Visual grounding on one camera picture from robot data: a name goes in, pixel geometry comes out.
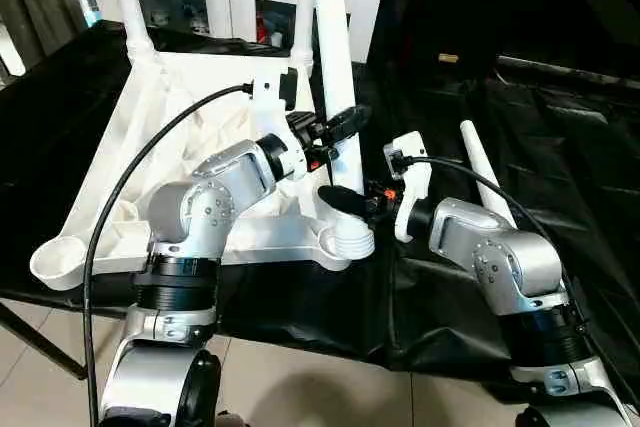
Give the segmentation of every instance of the white plastic rod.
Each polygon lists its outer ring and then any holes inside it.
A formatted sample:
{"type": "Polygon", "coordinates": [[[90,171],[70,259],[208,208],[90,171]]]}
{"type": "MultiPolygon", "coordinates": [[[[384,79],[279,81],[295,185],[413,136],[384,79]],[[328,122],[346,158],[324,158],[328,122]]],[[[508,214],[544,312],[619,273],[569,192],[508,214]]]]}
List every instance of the white plastic rod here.
{"type": "Polygon", "coordinates": [[[131,62],[151,60],[155,50],[147,34],[139,0],[118,0],[127,31],[127,51],[131,62]]]}
{"type": "MultiPolygon", "coordinates": [[[[327,118],[355,105],[349,31],[344,0],[315,0],[322,80],[327,118]]],[[[331,163],[333,181],[364,193],[360,139],[354,135],[336,145],[339,157],[331,163]]],[[[375,249],[373,232],[361,219],[341,214],[333,228],[335,251],[345,259],[362,259],[375,249]]]]}
{"type": "MultiPolygon", "coordinates": [[[[493,172],[493,168],[491,167],[491,163],[489,162],[489,158],[482,146],[482,141],[473,122],[463,120],[460,124],[460,130],[462,131],[462,139],[464,140],[464,146],[467,149],[467,155],[471,161],[473,171],[499,186],[500,184],[498,184],[496,174],[493,172]]],[[[507,201],[481,183],[478,182],[477,184],[482,204],[487,209],[507,219],[512,227],[518,228],[513,215],[511,215],[507,201]]]]}
{"type": "MultiPolygon", "coordinates": [[[[322,57],[322,81],[327,119],[355,105],[349,32],[344,0],[316,0],[318,35],[322,57]]],[[[332,162],[336,184],[363,193],[360,140],[354,136],[337,146],[340,156],[332,162]]]]}
{"type": "Polygon", "coordinates": [[[296,26],[291,48],[291,62],[302,65],[311,76],[313,69],[313,7],[315,0],[298,0],[296,7],[296,26]]]}

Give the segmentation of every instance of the black cable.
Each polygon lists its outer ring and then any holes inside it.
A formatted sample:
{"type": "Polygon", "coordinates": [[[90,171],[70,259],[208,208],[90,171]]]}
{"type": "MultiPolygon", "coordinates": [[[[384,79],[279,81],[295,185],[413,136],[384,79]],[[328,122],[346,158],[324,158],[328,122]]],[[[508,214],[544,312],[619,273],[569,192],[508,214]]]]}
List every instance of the black cable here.
{"type": "MultiPolygon", "coordinates": [[[[515,207],[515,209],[524,218],[526,218],[531,223],[531,225],[533,225],[533,227],[538,231],[538,233],[542,237],[547,239],[547,241],[551,245],[553,245],[553,241],[551,240],[551,237],[549,236],[549,234],[545,230],[545,228],[542,226],[542,224],[540,222],[538,222],[538,220],[536,220],[536,218],[533,215],[531,215],[529,213],[529,211],[522,204],[520,204],[516,199],[514,199],[507,192],[502,190],[499,186],[497,186],[496,184],[491,182],[489,179],[487,179],[487,178],[483,177],[482,175],[478,174],[477,172],[474,172],[473,170],[471,170],[471,169],[469,169],[469,168],[467,168],[467,167],[465,167],[463,165],[460,165],[460,164],[458,164],[458,163],[456,163],[454,161],[447,160],[447,159],[442,159],[442,158],[439,158],[439,157],[411,157],[411,156],[407,156],[407,157],[402,158],[400,160],[400,162],[401,162],[402,165],[411,165],[411,164],[415,164],[415,163],[441,165],[443,167],[448,167],[450,169],[457,170],[458,172],[462,172],[462,173],[468,175],[469,177],[472,177],[474,180],[476,180],[477,182],[480,182],[485,187],[491,189],[493,192],[498,194],[500,197],[505,199],[509,204],[511,204],[513,207],[515,207]]],[[[569,278],[567,276],[567,272],[566,272],[566,270],[564,268],[564,265],[562,266],[562,280],[564,281],[564,286],[565,286],[565,289],[567,290],[567,294],[568,294],[569,298],[572,300],[572,304],[573,304],[573,307],[576,310],[578,319],[580,319],[580,321],[583,324],[586,324],[585,316],[584,316],[582,310],[580,309],[580,305],[578,304],[578,298],[576,297],[575,289],[573,288],[573,285],[571,284],[571,281],[569,280],[569,278]]],[[[626,379],[620,373],[620,371],[617,369],[617,367],[613,364],[613,362],[611,362],[611,360],[605,354],[604,349],[602,349],[602,347],[600,347],[598,342],[595,340],[594,336],[591,335],[591,333],[588,330],[586,331],[586,334],[588,335],[587,338],[590,341],[590,343],[591,343],[593,349],[595,350],[596,354],[603,361],[605,361],[606,364],[609,365],[610,370],[613,371],[613,373],[618,378],[618,382],[624,388],[624,390],[627,392],[627,395],[629,396],[629,399],[631,400],[631,403],[633,404],[634,408],[636,410],[640,410],[640,409],[638,409],[638,407],[640,406],[640,401],[638,399],[638,396],[635,394],[635,392],[633,391],[633,389],[631,388],[629,383],[626,381],[626,379]]]]}
{"type": "Polygon", "coordinates": [[[453,162],[451,160],[447,160],[447,159],[441,159],[439,157],[404,157],[402,159],[402,163],[408,163],[408,164],[415,164],[415,163],[426,163],[426,164],[436,164],[436,165],[442,165],[445,167],[449,167],[451,169],[457,170],[459,172],[462,172],[470,177],[473,177],[477,182],[480,182],[482,185],[484,185],[485,187],[491,189],[493,192],[495,192],[496,194],[498,194],[500,197],[502,197],[504,200],[506,200],[507,202],[509,202],[511,205],[513,205],[516,210],[518,212],[520,212],[520,214],[526,218],[531,225],[533,225],[535,227],[535,229],[538,231],[538,233],[543,236],[545,239],[547,239],[550,243],[551,242],[551,237],[549,236],[549,234],[547,233],[547,231],[545,230],[545,228],[542,226],[542,224],[540,222],[538,222],[536,220],[536,218],[531,215],[529,213],[529,211],[522,206],[522,204],[520,204],[516,199],[514,199],[513,197],[511,197],[508,193],[506,193],[504,190],[502,190],[499,186],[497,186],[496,184],[494,184],[493,182],[491,182],[489,179],[483,177],[482,175],[478,174],[477,172],[474,172],[473,170],[465,167],[464,165],[460,165],[456,162],[453,162]]]}
{"type": "Polygon", "coordinates": [[[120,196],[120,192],[124,188],[127,180],[131,177],[131,174],[138,167],[140,162],[146,157],[146,155],[156,146],[162,138],[167,135],[169,131],[171,131],[176,125],[182,122],[185,118],[191,115],[196,110],[204,107],[209,102],[219,99],[227,94],[231,94],[233,92],[245,92],[247,94],[251,94],[253,92],[252,84],[243,84],[243,85],[235,85],[233,87],[228,87],[226,89],[222,89],[213,94],[207,95],[206,97],[200,99],[195,104],[191,105],[180,114],[176,115],[167,125],[165,125],[160,131],[155,134],[149,142],[145,144],[144,147],[138,152],[138,154],[133,158],[133,160],[129,163],[127,168],[124,170],[118,182],[113,187],[109,198],[107,199],[102,211],[100,212],[100,216],[98,217],[98,221],[96,222],[96,226],[91,234],[91,240],[89,241],[89,246],[87,247],[87,256],[84,261],[84,272],[83,272],[83,280],[84,285],[82,289],[83,294],[83,306],[82,306],[82,323],[83,323],[83,334],[84,334],[84,357],[87,369],[87,389],[89,394],[89,417],[91,421],[91,427],[98,427],[98,390],[97,390],[97,381],[96,381],[96,361],[93,352],[93,330],[92,330],[92,319],[91,319],[91,294],[92,290],[92,273],[93,273],[93,258],[96,254],[96,248],[98,246],[98,240],[100,239],[100,234],[102,233],[102,229],[104,228],[104,224],[107,221],[107,217],[109,216],[109,212],[115,205],[118,197],[120,196]]]}

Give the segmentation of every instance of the white mounting bracket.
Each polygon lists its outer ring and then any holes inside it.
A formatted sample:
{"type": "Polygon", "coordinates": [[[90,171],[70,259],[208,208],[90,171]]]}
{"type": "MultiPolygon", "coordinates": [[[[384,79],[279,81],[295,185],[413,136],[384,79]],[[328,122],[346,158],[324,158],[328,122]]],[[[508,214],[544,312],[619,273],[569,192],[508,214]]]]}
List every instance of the white mounting bracket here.
{"type": "Polygon", "coordinates": [[[427,151],[422,142],[420,132],[409,132],[401,137],[393,139],[393,142],[384,146],[384,156],[387,159],[391,176],[394,180],[403,180],[405,189],[398,209],[395,222],[396,239],[400,242],[411,242],[413,237],[407,233],[411,209],[418,200],[425,199],[429,191],[431,180],[431,166],[426,163],[410,165],[405,172],[398,172],[392,165],[392,159],[396,155],[403,157],[426,156],[427,151]]]}

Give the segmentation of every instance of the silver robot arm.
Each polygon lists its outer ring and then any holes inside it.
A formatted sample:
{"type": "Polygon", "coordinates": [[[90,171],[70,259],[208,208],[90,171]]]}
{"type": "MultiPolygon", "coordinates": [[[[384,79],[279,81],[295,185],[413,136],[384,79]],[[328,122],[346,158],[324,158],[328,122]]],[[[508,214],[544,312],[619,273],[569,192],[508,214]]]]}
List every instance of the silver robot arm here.
{"type": "MultiPolygon", "coordinates": [[[[398,160],[416,150],[424,155],[422,139],[413,132],[384,152],[394,178],[402,178],[410,192],[426,192],[428,175],[396,168],[402,165],[398,160]]],[[[468,202],[447,198],[433,208],[426,195],[416,200],[413,194],[408,202],[411,211],[402,217],[403,224],[399,226],[400,217],[396,218],[398,240],[426,239],[432,252],[474,275],[498,317],[513,362],[511,375],[531,393],[530,407],[516,424],[631,427],[601,359],[586,338],[553,245],[468,202]]]]}
{"type": "Polygon", "coordinates": [[[241,141],[154,193],[148,258],[134,274],[138,298],[107,378],[101,425],[215,424],[220,362],[205,344],[215,330],[220,261],[233,224],[279,180],[329,162],[337,155],[333,144],[358,132],[368,117],[364,106],[329,123],[292,112],[284,134],[241,141]]]}

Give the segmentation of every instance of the black fabric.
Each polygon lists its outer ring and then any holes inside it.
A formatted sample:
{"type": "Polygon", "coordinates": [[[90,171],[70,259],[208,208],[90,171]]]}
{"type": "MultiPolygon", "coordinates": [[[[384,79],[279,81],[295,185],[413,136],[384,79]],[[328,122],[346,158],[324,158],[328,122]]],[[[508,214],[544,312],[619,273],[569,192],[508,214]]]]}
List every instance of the black fabric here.
{"type": "MultiPolygon", "coordinates": [[[[152,37],[166,50],[274,53],[162,31],[152,37]]],[[[80,308],[79,289],[47,290],[28,261],[59,231],[128,71],[120,27],[101,23],[0,92],[11,126],[0,137],[0,206],[12,227],[0,295],[80,308]]],[[[358,103],[374,111],[361,137],[369,178],[391,182],[382,145],[409,130],[422,132],[429,154],[466,159],[459,122],[474,120],[501,184],[551,231],[589,328],[637,391],[638,99],[526,79],[439,81],[363,66],[355,75],[358,103]]],[[[317,77],[313,85],[317,96],[317,77]]],[[[445,196],[479,201],[473,182],[435,168],[430,197],[445,196]]],[[[374,255],[344,272],[311,262],[224,267],[220,330],[395,370],[506,378],[499,326],[473,279],[443,265],[419,239],[395,242],[391,229],[381,225],[374,255]]],[[[98,312],[122,315],[133,299],[129,276],[96,278],[98,312]]]]}

